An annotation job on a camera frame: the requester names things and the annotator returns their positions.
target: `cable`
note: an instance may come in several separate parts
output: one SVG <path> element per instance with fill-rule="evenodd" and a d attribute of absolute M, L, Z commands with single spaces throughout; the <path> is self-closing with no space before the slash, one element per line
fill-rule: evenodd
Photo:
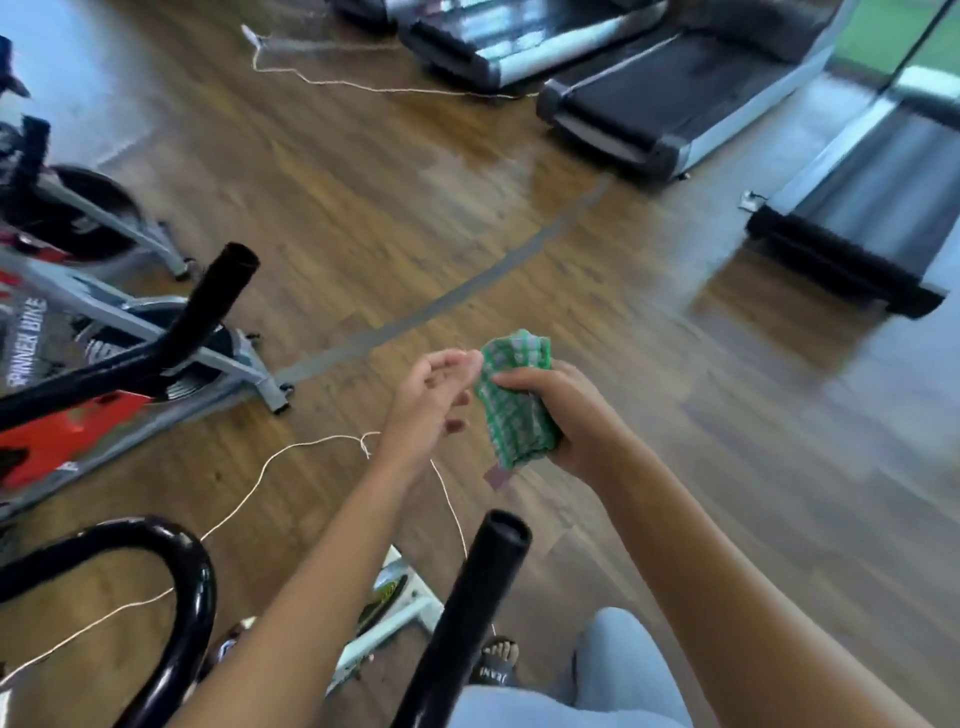
<path fill-rule="evenodd" d="M 520 99 L 532 99 L 538 95 L 537 92 L 534 93 L 524 93 L 519 96 L 514 96 L 509 93 L 481 93 L 479 91 L 449 91 L 443 88 L 374 88 L 372 86 L 357 84 L 353 81 L 347 81 L 346 79 L 328 79 L 328 80 L 317 80 L 317 79 L 308 79 L 302 73 L 300 73 L 296 68 L 287 68 L 282 66 L 270 66 L 267 68 L 261 68 L 259 65 L 260 61 L 260 51 L 265 47 L 264 40 L 270 40 L 268 36 L 260 36 L 254 31 L 252 31 L 248 26 L 243 25 L 240 27 L 243 31 L 244 36 L 247 37 L 254 48 L 253 58 L 251 60 L 251 68 L 256 73 L 292 73 L 297 76 L 301 81 L 310 85 L 344 85 L 350 88 L 356 88 L 361 91 L 369 91 L 370 93 L 429 93 L 435 96 L 471 96 L 474 98 L 480 99 L 507 99 L 509 101 L 519 101 Z M 310 43 L 310 48 L 312 50 L 359 50 L 359 51 L 380 51 L 380 50 L 393 50 L 397 48 L 394 45 L 371 45 L 363 43 L 338 43 L 338 42 L 325 42 L 325 41 L 304 41 L 304 43 Z"/>
<path fill-rule="evenodd" d="M 277 457 L 279 457 L 280 455 L 282 455 L 282 454 L 283 454 L 284 452 L 286 452 L 288 449 L 293 449 L 293 448 L 306 448 L 306 447 L 310 447 L 310 446 L 313 446 L 313 445 L 320 445 L 320 444 L 322 444 L 322 443 L 329 442 L 330 440 L 353 440 L 354 442 L 360 443 L 360 449 L 363 451 L 364 456 L 365 456 L 368 460 L 370 460 L 371 457 L 372 457 L 372 453 L 371 453 L 370 450 L 367 448 L 366 440 L 367 440 L 367 438 L 370 437 L 371 435 L 379 435 L 379 434 L 380 434 L 380 433 L 377 432 L 377 431 L 371 431 L 371 432 L 365 432 L 365 433 L 362 434 L 360 437 L 354 437 L 353 435 L 328 435 L 328 436 L 326 436 L 326 437 L 320 438 L 319 440 L 311 440 L 310 442 L 306 442 L 306 443 L 291 443 L 290 445 L 286 446 L 285 448 L 282 448 L 282 449 L 277 450 L 273 455 L 271 455 L 270 457 L 267 458 L 266 462 L 264 462 L 263 467 L 260 468 L 260 475 L 259 475 L 259 477 L 256 479 L 256 482 L 253 483 L 253 487 L 250 488 L 250 490 L 247 492 L 247 494 L 246 494 L 245 496 L 243 496 L 243 498 L 241 498 L 240 502 L 236 504 L 236 507 L 234 507 L 232 511 L 230 511 L 229 513 L 227 513 L 227 515 L 224 516 L 215 526 L 213 526 L 213 527 L 210 528 L 206 533 L 204 533 L 200 540 L 201 540 L 201 541 L 205 541 L 214 531 L 216 531 L 218 528 L 220 528 L 222 525 L 224 525 L 227 521 L 229 521 L 231 518 L 233 518 L 233 517 L 237 514 L 237 512 L 238 512 L 241 508 L 243 508 L 244 504 L 246 504 L 246 502 L 247 502 L 248 500 L 250 500 L 251 496 L 252 496 L 254 493 L 256 493 L 256 489 L 260 487 L 260 483 L 263 482 L 263 476 L 264 476 L 264 474 L 267 472 L 267 468 L 270 467 L 270 464 L 271 464 L 272 462 L 274 462 L 274 459 L 275 459 L 275 458 L 277 458 Z M 446 483 L 444 483 L 444 477 L 440 474 L 440 469 L 437 468 L 437 464 L 433 461 L 432 458 L 430 459 L 430 467 L 433 468 L 433 472 L 437 474 L 437 478 L 440 480 L 440 487 L 444 489 L 444 498 L 446 499 L 446 505 L 447 505 L 447 507 L 450 509 L 450 515 L 453 516 L 453 521 L 457 524 L 457 533 L 460 534 L 460 544 L 461 544 L 461 546 L 463 546 L 463 548 L 464 548 L 464 558 L 466 559 L 466 558 L 467 558 L 467 539 L 464 538 L 464 529 L 463 529 L 463 527 L 460 525 L 460 519 L 457 518 L 457 512 L 453 509 L 453 503 L 450 502 L 450 493 L 449 493 L 449 492 L 447 491 L 447 489 L 446 489 Z M 23 672 L 23 670 L 27 669 L 28 667 L 32 667 L 32 666 L 34 666 L 34 665 L 37 665 L 38 663 L 43 662 L 43 661 L 46 660 L 48 657 L 50 657 L 51 655 L 53 655 L 53 654 L 54 654 L 57 650 L 59 650 L 61 647 L 65 647 L 65 646 L 67 646 L 68 644 L 72 643 L 72 642 L 73 642 L 74 640 L 76 640 L 78 637 L 80 637 L 81 635 L 86 634 L 87 632 L 89 632 L 89 631 L 90 631 L 91 629 L 93 629 L 94 627 L 97 627 L 97 626 L 103 624 L 103 623 L 104 623 L 105 621 L 107 621 L 108 619 L 114 617 L 115 615 L 120 614 L 121 612 L 123 612 L 123 611 L 125 611 L 125 610 L 127 610 L 127 609 L 131 609 L 132 607 L 143 607 L 143 606 L 146 606 L 147 604 L 153 604 L 155 601 L 160 601 L 160 600 L 163 599 L 165 596 L 167 596 L 168 594 L 170 594 L 172 591 L 174 591 L 174 590 L 173 590 L 173 589 L 168 589 L 168 590 L 166 590 L 165 592 L 162 592 L 162 593 L 160 593 L 160 594 L 158 594 L 158 595 L 156 595 L 156 596 L 150 597 L 149 599 L 144 599 L 143 601 L 132 601 L 132 602 L 130 602 L 129 604 L 124 604 L 124 605 L 121 606 L 121 607 L 117 607 L 117 608 L 114 609 L 112 612 L 109 612 L 109 613 L 103 615 L 102 617 L 100 617 L 99 619 L 97 619 L 97 620 L 95 620 L 95 621 L 92 621 L 90 624 L 88 624 L 88 625 L 87 625 L 86 627 L 84 627 L 83 629 L 77 630 L 76 632 L 74 632 L 74 633 L 73 633 L 72 635 L 70 635 L 69 637 L 67 637 L 67 638 L 61 640 L 60 642 L 58 642 L 57 644 L 55 644 L 53 647 L 51 647 L 50 649 L 48 649 L 46 652 L 40 653 L 40 654 L 37 655 L 36 657 L 28 660 L 27 662 L 23 663 L 23 665 L 17 667 L 17 668 L 14 669 L 12 672 L 10 672 L 9 674 L 7 674 L 2 680 L 0 680 L 0 692 L 3 692 L 4 690 L 6 690 L 7 687 L 12 683 L 13 678 L 16 677 L 16 675 L 18 675 L 20 672 Z M 491 627 L 491 629 L 493 630 L 493 634 L 496 636 L 496 628 L 493 627 L 492 624 L 490 625 L 490 627 Z"/>

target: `hand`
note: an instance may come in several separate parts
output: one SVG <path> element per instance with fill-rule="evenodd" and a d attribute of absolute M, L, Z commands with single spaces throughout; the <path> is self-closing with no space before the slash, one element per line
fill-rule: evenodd
<path fill-rule="evenodd" d="M 469 404 L 470 388 L 480 376 L 483 354 L 447 349 L 418 359 L 396 390 L 373 458 L 376 468 L 409 484 L 430 461 L 444 434 L 467 428 L 468 422 L 450 413 Z"/>
<path fill-rule="evenodd" d="M 553 369 L 519 367 L 493 376 L 504 389 L 539 395 L 564 434 L 550 459 L 595 487 L 605 469 L 616 467 L 617 452 L 636 436 L 593 382 L 572 364 L 554 359 Z"/>

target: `treadmill belt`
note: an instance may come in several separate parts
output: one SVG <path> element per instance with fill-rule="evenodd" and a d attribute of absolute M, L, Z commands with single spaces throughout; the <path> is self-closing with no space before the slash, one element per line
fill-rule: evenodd
<path fill-rule="evenodd" d="M 457 55 L 493 61 L 626 14 L 611 0 L 488 0 L 422 17 L 413 30 Z"/>
<path fill-rule="evenodd" d="M 794 68 L 749 48 L 684 33 L 596 81 L 566 103 L 600 129 L 642 147 L 690 140 Z"/>
<path fill-rule="evenodd" d="M 921 278 L 960 218 L 960 133 L 898 107 L 796 214 Z"/>

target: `wooden floor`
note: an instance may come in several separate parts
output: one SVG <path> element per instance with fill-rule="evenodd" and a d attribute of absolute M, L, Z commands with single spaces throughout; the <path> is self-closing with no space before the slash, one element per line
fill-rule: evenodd
<path fill-rule="evenodd" d="M 932 722 L 960 726 L 960 298 L 920 322 L 886 321 L 741 248 L 741 193 L 788 180 L 863 105 L 859 91 L 817 81 L 689 181 L 657 190 L 558 143 L 530 99 L 255 74 L 243 14 L 226 5 L 37 0 L 4 10 L 2 32 L 54 124 L 56 159 L 100 164 L 201 260 L 230 239 L 260 253 L 233 320 L 264 333 L 272 367 L 307 362 L 305 372 L 318 352 L 416 322 L 578 200 L 599 199 L 489 287 L 303 381 L 281 418 L 250 400 L 48 501 L 23 519 L 25 547 L 139 513 L 203 532 L 275 450 L 376 429 L 420 353 L 526 327 L 595 379 L 790 597 Z M 440 87 L 391 53 L 302 62 L 311 73 L 339 64 L 367 85 Z M 533 526 L 497 619 L 522 645 L 521 678 L 548 683 L 582 623 L 619 605 L 661 644 L 698 725 L 713 724 L 596 498 L 548 464 L 494 494 L 481 477 L 492 462 L 482 411 L 473 419 L 438 464 L 468 534 L 493 506 Z M 218 629 L 264 609 L 363 468 L 350 441 L 276 461 L 207 544 Z M 396 543 L 445 595 L 460 544 L 434 478 L 411 497 Z M 3 608 L 0 659 L 18 665 L 164 587 L 146 558 L 103 557 Z M 33 670 L 13 725 L 110 724 L 154 664 L 170 607 L 129 610 Z M 326 724 L 387 725 L 422 643 L 411 633 L 392 644 L 329 700 Z"/>

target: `small tag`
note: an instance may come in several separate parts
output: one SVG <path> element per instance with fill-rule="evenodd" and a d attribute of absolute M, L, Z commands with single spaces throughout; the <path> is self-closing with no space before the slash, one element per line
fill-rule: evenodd
<path fill-rule="evenodd" d="M 490 483 L 491 488 L 493 488 L 495 491 L 498 491 L 508 482 L 510 482 L 510 478 L 513 476 L 513 471 L 508 471 L 501 468 L 499 465 L 494 465 L 484 473 L 483 479 Z"/>

